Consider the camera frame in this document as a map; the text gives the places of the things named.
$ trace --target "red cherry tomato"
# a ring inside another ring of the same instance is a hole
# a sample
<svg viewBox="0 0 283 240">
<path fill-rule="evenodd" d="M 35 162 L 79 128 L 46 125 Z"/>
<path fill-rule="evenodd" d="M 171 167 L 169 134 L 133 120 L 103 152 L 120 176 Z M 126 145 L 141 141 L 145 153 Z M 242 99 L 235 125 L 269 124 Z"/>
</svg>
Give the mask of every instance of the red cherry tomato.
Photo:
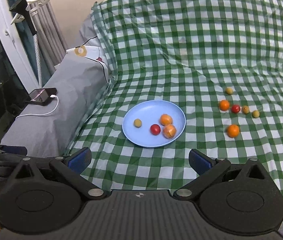
<svg viewBox="0 0 283 240">
<path fill-rule="evenodd" d="M 240 112 L 240 106 L 239 105 L 233 105 L 232 106 L 232 112 L 237 114 Z"/>
<path fill-rule="evenodd" d="M 160 134 L 160 126 L 158 124 L 153 124 L 151 126 L 151 133 L 153 135 L 159 135 Z"/>
</svg>

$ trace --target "white clamp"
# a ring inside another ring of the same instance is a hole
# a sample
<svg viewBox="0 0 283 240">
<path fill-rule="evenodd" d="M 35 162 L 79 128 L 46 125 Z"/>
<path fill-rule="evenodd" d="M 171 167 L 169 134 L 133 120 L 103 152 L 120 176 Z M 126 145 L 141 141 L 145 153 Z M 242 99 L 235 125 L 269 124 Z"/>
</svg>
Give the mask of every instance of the white clamp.
<svg viewBox="0 0 283 240">
<path fill-rule="evenodd" d="M 27 9 L 29 11 L 30 16 L 34 16 L 37 14 L 37 10 L 42 7 L 43 5 L 45 5 L 46 3 L 48 3 L 50 0 L 27 0 L 28 6 Z M 35 4 L 37 3 L 37 5 L 35 5 L 34 8 L 30 9 L 30 4 Z M 23 21 L 25 18 L 16 13 L 16 15 L 14 16 L 14 18 L 11 21 L 11 25 L 14 23 L 20 23 L 21 21 Z"/>
</svg>

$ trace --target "blue gripper pad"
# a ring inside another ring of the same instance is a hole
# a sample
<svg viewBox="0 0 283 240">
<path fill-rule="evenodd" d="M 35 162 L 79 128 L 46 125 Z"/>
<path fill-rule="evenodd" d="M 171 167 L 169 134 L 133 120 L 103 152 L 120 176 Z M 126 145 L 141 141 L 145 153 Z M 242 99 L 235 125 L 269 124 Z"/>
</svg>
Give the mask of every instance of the blue gripper pad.
<svg viewBox="0 0 283 240">
<path fill-rule="evenodd" d="M 64 161 L 65 165 L 77 174 L 81 174 L 91 163 L 91 151 L 88 147 L 82 148 Z"/>
<path fill-rule="evenodd" d="M 202 175 L 208 171 L 215 162 L 198 150 L 192 149 L 188 156 L 189 165 L 198 175 Z"/>
</svg>

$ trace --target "gray curtain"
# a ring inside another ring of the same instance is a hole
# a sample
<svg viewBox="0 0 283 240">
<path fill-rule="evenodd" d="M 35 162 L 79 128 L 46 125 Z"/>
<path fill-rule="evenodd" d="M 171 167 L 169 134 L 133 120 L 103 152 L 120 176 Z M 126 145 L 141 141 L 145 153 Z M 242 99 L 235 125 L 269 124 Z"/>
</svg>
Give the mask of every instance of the gray curtain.
<svg viewBox="0 0 283 240">
<path fill-rule="evenodd" d="M 49 72 L 53 74 L 56 70 L 55 66 L 65 56 L 67 45 L 50 3 L 38 9 L 38 14 L 33 17 L 33 21 L 38 32 L 40 51 Z"/>
</svg>

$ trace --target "blue plate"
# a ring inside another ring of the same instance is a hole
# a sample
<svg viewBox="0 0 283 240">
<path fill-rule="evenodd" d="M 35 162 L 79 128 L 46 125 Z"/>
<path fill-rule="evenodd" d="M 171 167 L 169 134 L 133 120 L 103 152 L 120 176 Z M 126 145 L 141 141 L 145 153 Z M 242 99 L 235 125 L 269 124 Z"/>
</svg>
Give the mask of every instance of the blue plate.
<svg viewBox="0 0 283 240">
<path fill-rule="evenodd" d="M 160 124 L 160 116 L 169 114 L 173 119 L 173 125 L 176 127 L 176 134 L 173 138 L 167 139 L 163 135 L 163 128 Z M 134 120 L 141 120 L 141 127 L 134 126 Z M 153 135 L 150 127 L 153 124 L 160 126 L 160 134 Z M 186 117 L 184 112 L 175 104 L 163 100 L 150 100 L 140 103 L 130 109 L 123 119 L 123 133 L 132 143 L 145 148 L 156 148 L 171 143 L 176 140 L 184 131 L 186 126 Z"/>
</svg>

